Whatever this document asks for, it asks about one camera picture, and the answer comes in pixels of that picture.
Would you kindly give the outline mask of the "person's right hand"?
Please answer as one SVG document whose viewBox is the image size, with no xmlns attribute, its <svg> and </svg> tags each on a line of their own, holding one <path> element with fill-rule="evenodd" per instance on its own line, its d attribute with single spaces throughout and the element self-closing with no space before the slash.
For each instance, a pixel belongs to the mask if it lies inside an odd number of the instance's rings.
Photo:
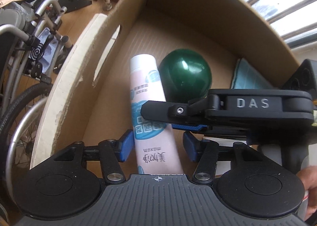
<svg viewBox="0 0 317 226">
<path fill-rule="evenodd" d="M 315 212 L 317 207 L 317 173 L 316 166 L 309 166 L 297 173 L 302 181 L 305 191 L 308 192 L 308 205 L 305 220 L 309 219 Z"/>
</svg>

